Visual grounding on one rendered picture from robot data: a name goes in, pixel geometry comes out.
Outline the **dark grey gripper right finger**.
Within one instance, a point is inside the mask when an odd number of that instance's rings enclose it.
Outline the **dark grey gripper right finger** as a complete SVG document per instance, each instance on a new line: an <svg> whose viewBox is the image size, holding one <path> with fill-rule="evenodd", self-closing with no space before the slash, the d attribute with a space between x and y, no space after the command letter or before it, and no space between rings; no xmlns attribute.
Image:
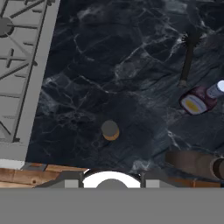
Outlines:
<svg viewBox="0 0 224 224"><path fill-rule="evenodd" d="M173 181L170 181L167 176L157 171L147 171L141 174L142 188L172 188L177 187Z"/></svg>

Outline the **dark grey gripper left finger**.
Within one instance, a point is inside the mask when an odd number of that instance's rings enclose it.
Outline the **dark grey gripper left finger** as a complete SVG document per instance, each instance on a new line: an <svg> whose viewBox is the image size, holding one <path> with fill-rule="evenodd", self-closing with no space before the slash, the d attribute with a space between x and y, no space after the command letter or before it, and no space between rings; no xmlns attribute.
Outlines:
<svg viewBox="0 0 224 224"><path fill-rule="evenodd" d="M38 186L38 188L83 188L84 173L82 171L63 171L56 179Z"/></svg>

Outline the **white round object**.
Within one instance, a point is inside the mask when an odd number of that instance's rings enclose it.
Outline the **white round object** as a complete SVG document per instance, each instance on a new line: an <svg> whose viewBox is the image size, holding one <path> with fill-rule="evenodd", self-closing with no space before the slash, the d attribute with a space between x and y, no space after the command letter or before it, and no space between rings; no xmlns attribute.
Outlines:
<svg viewBox="0 0 224 224"><path fill-rule="evenodd" d="M101 189L139 188L141 185L136 178L118 171L100 171L87 175L83 184L85 188Z"/></svg>

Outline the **brown wooden cylinder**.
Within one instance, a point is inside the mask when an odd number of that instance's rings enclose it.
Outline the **brown wooden cylinder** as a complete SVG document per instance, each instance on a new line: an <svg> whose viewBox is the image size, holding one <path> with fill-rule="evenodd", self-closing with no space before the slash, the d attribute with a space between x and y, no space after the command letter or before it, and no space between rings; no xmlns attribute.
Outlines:
<svg viewBox="0 0 224 224"><path fill-rule="evenodd" d="M168 151L165 161L176 169L205 179L224 181L224 157L196 150Z"/></svg>

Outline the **wooden cupboard front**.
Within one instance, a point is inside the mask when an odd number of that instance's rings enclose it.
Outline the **wooden cupboard front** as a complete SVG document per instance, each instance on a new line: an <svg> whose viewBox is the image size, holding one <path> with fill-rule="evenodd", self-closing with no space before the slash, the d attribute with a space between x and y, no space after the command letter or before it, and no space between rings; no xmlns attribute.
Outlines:
<svg viewBox="0 0 224 224"><path fill-rule="evenodd" d="M18 167L17 169L13 167L4 168L0 166L0 188L39 187L39 185L44 184L45 182L56 179L62 172L66 171L83 172L84 178L87 175L91 175L96 172L111 172L111 171L95 171L76 167L66 167L66 166L47 165L47 164L29 164L29 163L24 163L21 167ZM141 174L137 175L128 174L128 175L139 180L141 184ZM168 179L177 184L178 185L177 187L192 187L192 188L221 187L221 183L214 181L200 181L197 179L183 179L183 178L168 178Z"/></svg>

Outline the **small orange shaker grey lid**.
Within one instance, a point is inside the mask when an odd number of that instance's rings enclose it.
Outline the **small orange shaker grey lid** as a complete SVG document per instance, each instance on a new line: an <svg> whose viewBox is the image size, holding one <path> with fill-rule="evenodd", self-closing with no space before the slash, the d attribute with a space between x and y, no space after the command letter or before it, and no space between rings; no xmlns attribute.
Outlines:
<svg viewBox="0 0 224 224"><path fill-rule="evenodd" d="M119 137L120 130L116 122L107 120L101 126L101 133L105 139L115 141Z"/></svg>

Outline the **maroon bottle with white cap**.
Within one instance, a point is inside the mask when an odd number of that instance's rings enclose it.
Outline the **maroon bottle with white cap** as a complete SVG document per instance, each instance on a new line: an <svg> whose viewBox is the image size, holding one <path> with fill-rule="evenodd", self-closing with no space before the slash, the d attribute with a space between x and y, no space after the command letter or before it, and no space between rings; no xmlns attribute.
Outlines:
<svg viewBox="0 0 224 224"><path fill-rule="evenodd" d="M211 87L194 87L179 98L179 104L189 115L197 116L212 110L223 95L224 80L219 80Z"/></svg>

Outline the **grey hob with grates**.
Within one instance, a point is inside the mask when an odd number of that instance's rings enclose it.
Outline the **grey hob with grates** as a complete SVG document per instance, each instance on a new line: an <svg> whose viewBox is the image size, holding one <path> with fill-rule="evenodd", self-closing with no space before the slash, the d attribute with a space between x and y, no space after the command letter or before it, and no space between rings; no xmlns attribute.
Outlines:
<svg viewBox="0 0 224 224"><path fill-rule="evenodd" d="M0 168L25 164L60 0L0 0Z"/></svg>

